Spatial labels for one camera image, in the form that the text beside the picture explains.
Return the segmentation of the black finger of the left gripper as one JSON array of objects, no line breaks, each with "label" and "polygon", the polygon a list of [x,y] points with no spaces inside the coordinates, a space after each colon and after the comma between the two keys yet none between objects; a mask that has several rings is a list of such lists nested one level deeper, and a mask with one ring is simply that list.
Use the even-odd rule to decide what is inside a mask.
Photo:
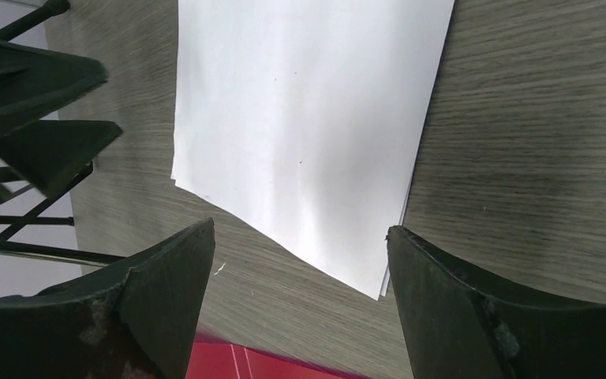
[{"label": "black finger of the left gripper", "polygon": [[107,82],[95,59],[0,40],[0,139]]}]

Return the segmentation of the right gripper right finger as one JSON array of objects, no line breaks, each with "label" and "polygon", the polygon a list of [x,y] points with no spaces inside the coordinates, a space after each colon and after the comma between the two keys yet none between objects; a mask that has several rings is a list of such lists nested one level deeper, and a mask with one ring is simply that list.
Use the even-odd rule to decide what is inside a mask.
[{"label": "right gripper right finger", "polygon": [[416,378],[606,378],[606,304],[508,280],[402,226],[386,240]]}]

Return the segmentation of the white paper sheets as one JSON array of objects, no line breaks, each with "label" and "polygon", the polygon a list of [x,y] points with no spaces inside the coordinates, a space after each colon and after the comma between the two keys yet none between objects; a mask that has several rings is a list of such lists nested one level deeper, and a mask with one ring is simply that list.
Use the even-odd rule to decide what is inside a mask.
[{"label": "white paper sheets", "polygon": [[370,298],[452,1],[180,1],[176,187]]}]

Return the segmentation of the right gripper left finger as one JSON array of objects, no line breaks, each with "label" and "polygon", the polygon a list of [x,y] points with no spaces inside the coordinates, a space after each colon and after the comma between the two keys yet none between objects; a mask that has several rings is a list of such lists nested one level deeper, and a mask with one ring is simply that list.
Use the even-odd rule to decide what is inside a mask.
[{"label": "right gripper left finger", "polygon": [[0,298],[0,378],[183,378],[214,252],[205,219],[37,295]]}]

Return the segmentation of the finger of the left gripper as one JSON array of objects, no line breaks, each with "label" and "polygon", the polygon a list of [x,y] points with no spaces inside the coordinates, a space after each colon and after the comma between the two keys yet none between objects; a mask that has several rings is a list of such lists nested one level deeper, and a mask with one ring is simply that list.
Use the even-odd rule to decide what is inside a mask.
[{"label": "finger of the left gripper", "polygon": [[121,135],[114,122],[39,120],[0,139],[0,160],[51,197]]}]

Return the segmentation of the red plastic folder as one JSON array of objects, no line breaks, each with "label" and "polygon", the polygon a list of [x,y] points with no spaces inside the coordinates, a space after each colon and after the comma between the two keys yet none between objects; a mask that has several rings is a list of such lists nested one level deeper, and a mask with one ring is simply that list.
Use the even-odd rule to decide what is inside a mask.
[{"label": "red plastic folder", "polygon": [[361,378],[360,374],[277,355],[202,334],[193,342],[187,378]]}]

